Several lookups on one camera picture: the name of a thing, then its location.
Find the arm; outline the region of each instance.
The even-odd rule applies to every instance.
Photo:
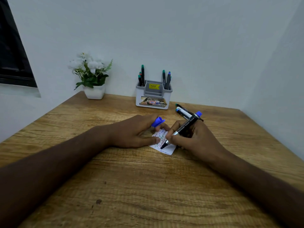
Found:
[[[183,122],[177,121],[168,132],[166,138],[171,143],[191,151],[238,184],[289,227],[303,226],[303,192],[226,150],[202,121],[192,126],[191,138],[172,136]]]
[[[141,138],[158,115],[134,116],[96,126],[66,142],[0,168],[0,227],[18,226],[72,174],[109,146],[141,147],[160,138]],[[166,124],[155,128],[169,129]]]

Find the window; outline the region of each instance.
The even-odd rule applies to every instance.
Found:
[[[0,0],[0,83],[37,87],[7,0]]]

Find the wooden table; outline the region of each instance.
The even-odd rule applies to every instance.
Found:
[[[237,109],[183,104],[200,110],[231,152],[304,190],[304,163]],[[135,98],[83,92],[0,144],[0,166],[70,139],[95,125],[174,111],[136,107]],[[181,149],[172,156],[150,147],[104,150],[61,186],[21,227],[276,227],[277,222],[231,182]]]

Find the marker cap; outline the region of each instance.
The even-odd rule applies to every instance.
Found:
[[[161,123],[163,123],[165,121],[165,119],[163,120],[161,117],[158,117],[157,119],[155,119],[155,121],[152,123],[151,126],[153,126],[154,128],[159,126]]]
[[[202,115],[200,111],[197,111],[195,114],[198,115],[199,117]]]

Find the forearm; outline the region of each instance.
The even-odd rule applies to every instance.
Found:
[[[94,127],[1,168],[0,227],[17,226],[74,172],[109,145],[106,128]]]
[[[225,175],[257,199],[289,227],[304,224],[304,194],[263,170],[225,150],[211,168]]]

